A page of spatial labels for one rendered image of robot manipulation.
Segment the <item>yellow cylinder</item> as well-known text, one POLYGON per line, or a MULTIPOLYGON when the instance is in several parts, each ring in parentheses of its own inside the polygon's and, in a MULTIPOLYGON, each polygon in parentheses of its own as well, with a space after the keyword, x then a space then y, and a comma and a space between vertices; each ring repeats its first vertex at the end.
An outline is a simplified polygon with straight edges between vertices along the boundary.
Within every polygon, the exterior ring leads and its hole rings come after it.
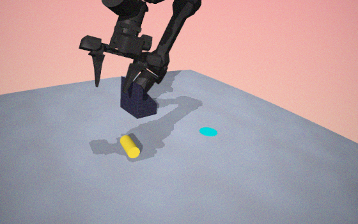
POLYGON ((130 136, 125 135, 121 137, 120 143, 130 158, 135 158, 139 155, 140 150, 130 136))

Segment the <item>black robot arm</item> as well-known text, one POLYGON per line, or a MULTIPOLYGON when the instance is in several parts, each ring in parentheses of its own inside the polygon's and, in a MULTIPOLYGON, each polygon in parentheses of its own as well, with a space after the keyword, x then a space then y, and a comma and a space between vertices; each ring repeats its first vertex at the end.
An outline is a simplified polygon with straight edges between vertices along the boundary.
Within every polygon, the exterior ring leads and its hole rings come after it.
MULTIPOLYGON (((165 0, 102 0, 102 4, 115 14, 119 15, 118 19, 133 20, 141 25, 145 13, 148 12, 148 6, 146 3, 157 4, 162 1, 165 0)), ((201 2, 202 0, 173 1, 173 16, 167 24, 157 48, 152 52, 154 54, 161 55, 161 67, 149 67, 147 68, 149 71, 144 68, 138 77, 134 79, 134 82, 140 84, 144 91, 148 92, 155 83, 160 84, 163 80, 167 72, 169 52, 172 45, 174 44, 186 19, 194 15, 195 12, 199 10, 201 2)), ((125 54, 129 52, 138 56, 141 55, 142 51, 149 51, 151 49, 152 36, 144 34, 141 35, 141 37, 138 37, 136 36, 136 32, 131 35, 130 33, 122 32, 122 30, 122 27, 116 27, 116 30, 114 30, 110 39, 109 49, 117 48, 120 52, 125 54)))

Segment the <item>cyan flat circle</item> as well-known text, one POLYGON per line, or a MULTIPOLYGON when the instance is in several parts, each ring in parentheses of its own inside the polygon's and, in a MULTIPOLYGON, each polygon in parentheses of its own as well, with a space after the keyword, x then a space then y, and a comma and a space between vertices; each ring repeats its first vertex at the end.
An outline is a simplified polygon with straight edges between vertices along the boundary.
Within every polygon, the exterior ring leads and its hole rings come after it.
POLYGON ((201 128, 200 133, 205 136, 215 136, 217 134, 217 131, 208 127, 201 128))

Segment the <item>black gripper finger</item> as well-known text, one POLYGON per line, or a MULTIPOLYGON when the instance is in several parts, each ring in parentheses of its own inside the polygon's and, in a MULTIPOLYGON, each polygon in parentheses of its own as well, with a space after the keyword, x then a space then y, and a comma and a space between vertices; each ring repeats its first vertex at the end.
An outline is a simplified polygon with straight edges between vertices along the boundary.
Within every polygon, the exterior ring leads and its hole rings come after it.
POLYGON ((97 52, 89 52, 88 55, 92 56, 94 73, 95 73, 95 85, 96 85, 96 87, 98 87, 99 82, 100 82, 102 64, 103 64, 105 55, 101 54, 101 53, 97 53, 97 52))
POLYGON ((140 71, 142 71, 144 68, 149 68, 149 66, 142 65, 139 63, 130 63, 125 77, 125 82, 123 85, 123 93, 127 92, 127 89, 129 88, 132 81, 136 78, 138 73, 140 73, 140 71))

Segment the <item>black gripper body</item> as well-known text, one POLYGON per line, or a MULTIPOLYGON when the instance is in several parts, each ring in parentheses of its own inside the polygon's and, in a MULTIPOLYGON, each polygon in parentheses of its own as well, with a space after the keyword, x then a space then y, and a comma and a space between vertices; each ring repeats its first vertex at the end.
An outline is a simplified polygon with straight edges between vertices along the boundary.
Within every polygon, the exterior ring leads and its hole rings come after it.
MULTIPOLYGON (((139 36, 139 33, 142 31, 141 25, 138 22, 127 19, 118 19, 114 30, 116 30, 116 27, 122 27, 122 32, 130 33, 131 35, 136 32, 136 36, 139 36)), ((103 54, 104 52, 116 54, 118 56, 133 59, 133 63, 148 65, 149 67, 160 68, 162 64, 161 55, 154 54, 148 51, 142 52, 140 56, 129 52, 125 54, 123 52, 120 52, 118 49, 109 49, 109 45, 102 43, 101 38, 89 35, 86 35, 84 38, 81 39, 79 49, 89 52, 97 52, 101 54, 103 54)))

